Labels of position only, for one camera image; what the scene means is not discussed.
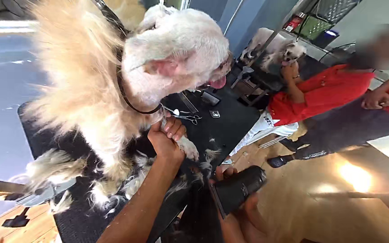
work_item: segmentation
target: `dog's eye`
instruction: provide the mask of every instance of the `dog's eye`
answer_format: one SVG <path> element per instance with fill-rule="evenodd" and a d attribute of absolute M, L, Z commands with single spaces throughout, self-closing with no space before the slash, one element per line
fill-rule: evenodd
<path fill-rule="evenodd" d="M 227 59 L 226 59 L 226 61 L 222 62 L 222 63 L 219 65 L 219 69 L 222 69 L 223 66 L 226 65 L 226 63 L 227 63 Z"/>

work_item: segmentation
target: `black pants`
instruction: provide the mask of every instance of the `black pants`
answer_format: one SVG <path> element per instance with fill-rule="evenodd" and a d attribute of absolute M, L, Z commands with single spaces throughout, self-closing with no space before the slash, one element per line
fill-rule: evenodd
<path fill-rule="evenodd" d="M 362 98 L 334 110 L 301 136 L 297 144 L 310 144 L 299 149 L 297 160 L 308 160 L 335 153 L 352 145 L 389 135 L 389 113 L 361 108 Z"/>

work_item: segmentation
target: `dog's tongue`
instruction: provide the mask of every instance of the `dog's tongue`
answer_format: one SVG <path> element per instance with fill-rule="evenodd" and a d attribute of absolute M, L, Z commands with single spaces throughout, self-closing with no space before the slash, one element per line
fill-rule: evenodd
<path fill-rule="evenodd" d="M 221 89 L 226 84 L 226 75 L 216 81 L 209 81 L 209 85 L 214 89 Z"/>

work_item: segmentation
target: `black shoe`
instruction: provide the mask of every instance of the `black shoe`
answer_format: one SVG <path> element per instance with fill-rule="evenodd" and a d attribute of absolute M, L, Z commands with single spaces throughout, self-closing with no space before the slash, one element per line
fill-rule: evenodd
<path fill-rule="evenodd" d="M 269 158 L 267 159 L 267 163 L 273 167 L 273 168 L 279 168 L 281 166 L 284 166 L 287 164 L 289 161 L 292 161 L 292 156 L 287 155 L 287 156 L 278 156 L 274 158 Z"/>
<path fill-rule="evenodd" d="M 298 141 L 293 142 L 292 140 L 289 140 L 287 138 L 280 140 L 280 143 L 283 144 L 287 149 L 289 149 L 292 152 L 296 152 L 297 149 L 301 147 Z"/>

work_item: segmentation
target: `wooden floor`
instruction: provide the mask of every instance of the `wooden floor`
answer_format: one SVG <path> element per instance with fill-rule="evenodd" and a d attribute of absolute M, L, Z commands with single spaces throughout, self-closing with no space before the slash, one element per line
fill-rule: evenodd
<path fill-rule="evenodd" d="M 30 208 L 26 215 L 30 219 L 25 227 L 5 228 L 1 225 L 6 219 L 13 219 L 23 211 L 17 206 L 0 216 L 0 243 L 58 243 L 58 229 L 49 205 L 44 204 Z"/>
<path fill-rule="evenodd" d="M 389 159 L 368 147 L 317 159 L 295 160 L 273 169 L 265 158 L 290 154 L 281 144 L 259 149 L 242 148 L 232 157 L 243 170 L 259 165 L 268 182 L 259 192 L 258 208 L 267 221 L 271 243 L 299 243 L 303 238 L 320 243 L 389 243 L 389 208 L 378 198 L 349 198 L 343 192 L 389 193 Z M 49 243 L 58 238 L 48 206 L 27 213 L 24 228 L 3 228 L 5 219 L 23 209 L 16 207 L 0 217 L 0 242 Z"/>

